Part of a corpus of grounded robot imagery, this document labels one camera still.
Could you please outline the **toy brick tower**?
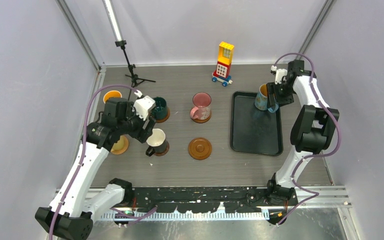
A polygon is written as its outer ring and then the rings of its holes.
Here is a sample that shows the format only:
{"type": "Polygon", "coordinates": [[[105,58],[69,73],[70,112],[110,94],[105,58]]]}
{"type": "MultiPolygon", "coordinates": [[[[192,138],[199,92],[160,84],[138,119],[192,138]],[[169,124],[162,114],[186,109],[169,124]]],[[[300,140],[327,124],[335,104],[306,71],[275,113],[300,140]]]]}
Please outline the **toy brick tower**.
{"type": "Polygon", "coordinates": [[[235,46],[233,44],[222,41],[218,47],[217,63],[215,70],[212,73],[211,80],[213,82],[220,82],[222,86],[227,87],[233,83],[230,70],[232,66],[235,46]]]}

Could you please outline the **dark walnut coaster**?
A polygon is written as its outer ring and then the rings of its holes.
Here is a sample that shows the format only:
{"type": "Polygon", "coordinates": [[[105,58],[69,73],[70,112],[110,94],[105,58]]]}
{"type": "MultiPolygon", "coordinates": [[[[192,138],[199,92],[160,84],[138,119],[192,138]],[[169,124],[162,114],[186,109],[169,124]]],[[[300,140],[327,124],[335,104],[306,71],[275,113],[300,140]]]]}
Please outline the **dark walnut coaster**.
{"type": "Polygon", "coordinates": [[[165,140],[161,145],[153,147],[153,154],[156,156],[163,156],[168,153],[170,144],[165,140]]]}

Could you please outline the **blue mug yellow inside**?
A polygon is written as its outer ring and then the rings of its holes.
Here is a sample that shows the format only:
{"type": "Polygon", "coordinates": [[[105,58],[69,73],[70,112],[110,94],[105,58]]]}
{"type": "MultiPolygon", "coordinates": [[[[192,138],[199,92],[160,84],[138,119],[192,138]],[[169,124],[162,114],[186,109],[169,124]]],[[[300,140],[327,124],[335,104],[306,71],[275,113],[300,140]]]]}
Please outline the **blue mug yellow inside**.
{"type": "Polygon", "coordinates": [[[274,107],[268,107],[268,90],[266,84],[260,86],[254,100],[254,106],[258,110],[269,111],[270,113],[275,113],[279,109],[279,105],[277,103],[274,107]]]}

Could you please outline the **cork coaster front left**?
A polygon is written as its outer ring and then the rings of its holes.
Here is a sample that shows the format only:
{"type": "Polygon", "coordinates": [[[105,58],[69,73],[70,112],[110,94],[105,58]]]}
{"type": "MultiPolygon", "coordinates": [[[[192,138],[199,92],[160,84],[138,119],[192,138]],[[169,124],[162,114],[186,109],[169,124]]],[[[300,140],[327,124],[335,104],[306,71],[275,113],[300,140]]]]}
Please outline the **cork coaster front left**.
{"type": "Polygon", "coordinates": [[[124,151],[123,153],[128,149],[129,147],[129,140],[127,139],[127,137],[124,135],[124,139],[125,139],[125,147],[124,147],[124,151]]]}

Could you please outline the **dark green mug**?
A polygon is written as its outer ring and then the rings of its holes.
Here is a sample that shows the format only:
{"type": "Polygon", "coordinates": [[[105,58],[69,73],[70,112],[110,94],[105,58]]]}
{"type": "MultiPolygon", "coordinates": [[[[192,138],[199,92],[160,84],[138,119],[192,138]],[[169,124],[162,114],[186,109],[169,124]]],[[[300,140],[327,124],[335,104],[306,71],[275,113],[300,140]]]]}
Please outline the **dark green mug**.
{"type": "Polygon", "coordinates": [[[168,115],[167,101],[163,97],[154,97],[155,108],[152,110],[152,115],[157,121],[162,121],[168,115]]]}

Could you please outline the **wooden ringed coaster front right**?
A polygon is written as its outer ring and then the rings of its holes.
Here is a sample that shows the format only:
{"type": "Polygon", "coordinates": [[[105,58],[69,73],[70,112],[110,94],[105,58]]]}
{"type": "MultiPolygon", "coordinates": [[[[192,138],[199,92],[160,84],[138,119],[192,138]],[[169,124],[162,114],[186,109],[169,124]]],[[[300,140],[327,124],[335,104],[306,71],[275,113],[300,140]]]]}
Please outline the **wooden ringed coaster front right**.
{"type": "Polygon", "coordinates": [[[210,141],[203,137],[197,137],[190,141],[188,144],[188,153],[195,160],[205,160],[212,153],[212,144],[210,141]]]}

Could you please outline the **wooden ringed coaster back right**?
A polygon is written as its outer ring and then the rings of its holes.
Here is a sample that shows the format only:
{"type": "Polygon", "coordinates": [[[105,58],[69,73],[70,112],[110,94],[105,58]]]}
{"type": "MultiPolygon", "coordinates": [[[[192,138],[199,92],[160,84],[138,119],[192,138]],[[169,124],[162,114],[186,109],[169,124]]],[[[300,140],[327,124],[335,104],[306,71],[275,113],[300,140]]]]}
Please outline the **wooden ringed coaster back right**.
{"type": "Polygon", "coordinates": [[[198,124],[203,124],[203,123],[206,123],[208,122],[212,117],[212,111],[209,112],[209,115],[206,119],[198,119],[198,118],[194,118],[192,119],[192,121],[194,121],[195,123],[198,123],[198,124]]]}

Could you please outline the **black tripod with light pole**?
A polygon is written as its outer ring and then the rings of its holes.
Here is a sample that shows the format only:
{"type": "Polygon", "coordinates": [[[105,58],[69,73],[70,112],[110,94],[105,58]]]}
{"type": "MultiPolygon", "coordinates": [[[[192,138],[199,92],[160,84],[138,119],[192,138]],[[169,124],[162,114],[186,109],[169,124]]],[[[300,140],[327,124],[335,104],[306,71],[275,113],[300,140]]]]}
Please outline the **black tripod with light pole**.
{"type": "Polygon", "coordinates": [[[136,65],[131,64],[129,60],[129,56],[126,51],[127,41],[123,37],[121,24],[119,22],[119,19],[115,10],[115,5],[112,0],[103,0],[102,3],[115,38],[114,43],[118,48],[122,50],[125,61],[127,63],[127,69],[129,71],[129,74],[125,74],[125,76],[130,78],[131,87],[132,88],[138,87],[144,82],[156,83],[155,80],[141,78],[137,74],[135,74],[134,69],[136,68],[136,65]]]}

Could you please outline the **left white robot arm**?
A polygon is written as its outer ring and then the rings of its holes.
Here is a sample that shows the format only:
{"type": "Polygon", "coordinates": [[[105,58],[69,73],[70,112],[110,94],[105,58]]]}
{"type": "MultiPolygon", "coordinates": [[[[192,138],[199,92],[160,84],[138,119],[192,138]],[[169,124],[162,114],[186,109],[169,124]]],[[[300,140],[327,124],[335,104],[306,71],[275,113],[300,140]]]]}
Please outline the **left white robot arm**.
{"type": "Polygon", "coordinates": [[[145,143],[152,135],[156,119],[151,115],[156,102],[149,96],[135,101],[109,98],[100,120],[84,125],[85,133],[73,164],[61,189],[48,207],[39,207],[35,219],[49,237],[85,240],[94,222],[110,208],[128,207],[134,200],[132,184],[112,179],[100,193],[89,200],[86,195],[98,169],[114,144],[124,135],[145,143]]]}

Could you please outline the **black serving tray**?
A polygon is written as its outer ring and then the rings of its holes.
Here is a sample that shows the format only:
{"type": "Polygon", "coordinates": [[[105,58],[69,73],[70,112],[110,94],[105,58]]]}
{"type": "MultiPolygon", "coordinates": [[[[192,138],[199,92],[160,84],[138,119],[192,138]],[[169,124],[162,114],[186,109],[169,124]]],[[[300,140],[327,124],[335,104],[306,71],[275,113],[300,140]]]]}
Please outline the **black serving tray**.
{"type": "Polygon", "coordinates": [[[232,94],[230,147],[236,152],[279,156],[283,153],[281,111],[271,113],[254,105],[256,92],[232,94]]]}

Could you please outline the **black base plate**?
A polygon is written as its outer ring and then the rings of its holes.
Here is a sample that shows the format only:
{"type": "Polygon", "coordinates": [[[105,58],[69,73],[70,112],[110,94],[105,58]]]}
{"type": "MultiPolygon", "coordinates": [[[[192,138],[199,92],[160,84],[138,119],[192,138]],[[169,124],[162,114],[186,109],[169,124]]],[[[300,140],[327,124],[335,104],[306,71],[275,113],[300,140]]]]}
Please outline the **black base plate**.
{"type": "Polygon", "coordinates": [[[260,207],[284,208],[298,203],[295,193],[289,199],[269,193],[260,186],[217,187],[135,187],[127,197],[115,205],[146,213],[156,208],[157,213],[257,213],[260,207]]]}

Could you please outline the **white patterned mug orange inside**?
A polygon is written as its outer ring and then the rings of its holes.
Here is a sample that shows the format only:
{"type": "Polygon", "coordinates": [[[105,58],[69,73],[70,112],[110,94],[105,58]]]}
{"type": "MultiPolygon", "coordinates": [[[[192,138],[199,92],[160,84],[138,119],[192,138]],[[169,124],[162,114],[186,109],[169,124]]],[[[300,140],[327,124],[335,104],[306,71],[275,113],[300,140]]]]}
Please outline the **white patterned mug orange inside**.
{"type": "Polygon", "coordinates": [[[104,94],[102,100],[104,103],[106,103],[110,98],[122,98],[123,95],[118,90],[110,90],[107,93],[104,94]]]}

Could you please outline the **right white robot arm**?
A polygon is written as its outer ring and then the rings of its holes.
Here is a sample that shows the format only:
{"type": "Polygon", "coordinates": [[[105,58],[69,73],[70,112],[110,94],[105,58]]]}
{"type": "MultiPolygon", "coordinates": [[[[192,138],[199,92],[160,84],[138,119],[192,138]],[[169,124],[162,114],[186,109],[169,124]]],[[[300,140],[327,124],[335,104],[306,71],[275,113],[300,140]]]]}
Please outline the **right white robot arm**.
{"type": "Polygon", "coordinates": [[[286,69],[272,65],[270,72],[275,80],[266,84],[267,109],[274,111],[291,104],[294,96],[301,105],[290,132],[292,149],[267,182],[266,201],[279,205],[291,200],[296,181],[309,161],[329,148],[340,114],[323,99],[315,73],[305,69],[303,60],[289,62],[286,69]]]}

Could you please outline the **pink mug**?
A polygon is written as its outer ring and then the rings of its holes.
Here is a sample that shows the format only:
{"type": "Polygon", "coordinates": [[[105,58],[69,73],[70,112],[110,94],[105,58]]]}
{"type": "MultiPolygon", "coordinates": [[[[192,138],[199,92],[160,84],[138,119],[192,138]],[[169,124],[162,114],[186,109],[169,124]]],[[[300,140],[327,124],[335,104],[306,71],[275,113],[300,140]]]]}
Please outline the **pink mug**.
{"type": "Polygon", "coordinates": [[[190,110],[191,119],[206,119],[211,110],[212,98],[206,92],[198,92],[192,98],[193,107],[190,110]]]}

